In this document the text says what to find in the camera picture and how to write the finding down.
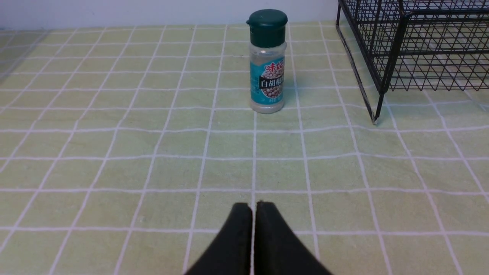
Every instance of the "blue label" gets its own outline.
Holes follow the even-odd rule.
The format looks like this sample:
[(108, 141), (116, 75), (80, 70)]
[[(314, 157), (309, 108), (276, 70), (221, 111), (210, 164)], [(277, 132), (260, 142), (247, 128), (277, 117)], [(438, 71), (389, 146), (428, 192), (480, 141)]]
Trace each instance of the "blue label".
[(262, 65), (250, 62), (251, 99), (259, 104), (270, 105), (283, 98), (284, 57)]

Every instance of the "clear plastic bottle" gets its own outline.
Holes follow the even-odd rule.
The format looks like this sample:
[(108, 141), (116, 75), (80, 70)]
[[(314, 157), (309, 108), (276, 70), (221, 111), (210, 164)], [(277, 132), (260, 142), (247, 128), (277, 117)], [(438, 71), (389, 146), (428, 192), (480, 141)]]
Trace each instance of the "clear plastic bottle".
[(285, 26), (287, 15), (265, 9), (252, 13), (250, 28), (250, 107), (271, 114), (284, 106)]

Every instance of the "wire basket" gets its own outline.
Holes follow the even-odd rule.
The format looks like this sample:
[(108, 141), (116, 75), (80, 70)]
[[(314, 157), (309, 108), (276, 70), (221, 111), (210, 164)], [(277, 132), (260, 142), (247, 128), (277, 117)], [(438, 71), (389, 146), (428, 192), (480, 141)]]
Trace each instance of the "wire basket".
[(489, 0), (339, 0), (354, 64), (341, 10), (380, 94), (372, 121), (389, 89), (489, 89)]

